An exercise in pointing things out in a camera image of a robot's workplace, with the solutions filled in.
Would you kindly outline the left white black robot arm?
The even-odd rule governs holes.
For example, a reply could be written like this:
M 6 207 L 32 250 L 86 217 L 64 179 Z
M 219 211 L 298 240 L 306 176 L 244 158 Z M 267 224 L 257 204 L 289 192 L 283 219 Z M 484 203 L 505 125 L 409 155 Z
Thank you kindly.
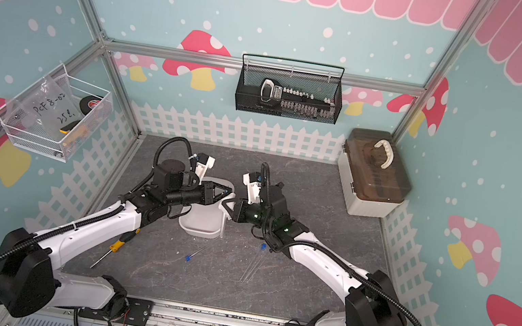
M 36 233 L 13 230 L 0 246 L 0 305 L 19 318 L 48 307 L 86 307 L 118 317 L 128 300 L 115 278 L 70 275 L 62 268 L 109 239 L 169 216 L 174 206 L 212 206 L 233 190 L 227 181 L 205 180 L 180 161 L 166 160 L 110 207 Z

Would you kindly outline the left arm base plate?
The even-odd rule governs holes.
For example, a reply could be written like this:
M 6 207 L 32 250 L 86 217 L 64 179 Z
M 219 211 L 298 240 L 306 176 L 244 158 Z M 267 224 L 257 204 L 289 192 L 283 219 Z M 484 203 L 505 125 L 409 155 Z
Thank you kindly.
M 83 308 L 79 311 L 79 317 L 108 321 L 111 324 L 146 326 L 154 305 L 152 301 L 123 296 L 113 298 L 100 309 Z

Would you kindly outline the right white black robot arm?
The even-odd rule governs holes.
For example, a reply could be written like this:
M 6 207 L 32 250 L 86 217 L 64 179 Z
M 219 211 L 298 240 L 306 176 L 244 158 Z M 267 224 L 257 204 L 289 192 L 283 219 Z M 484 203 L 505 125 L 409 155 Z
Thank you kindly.
M 271 252 L 306 267 L 344 302 L 342 312 L 322 311 L 306 326 L 422 326 L 399 302 L 386 273 L 350 264 L 291 216 L 282 184 L 270 185 L 256 172 L 245 174 L 243 184 L 246 198 L 222 204 L 229 218 L 258 228 Z

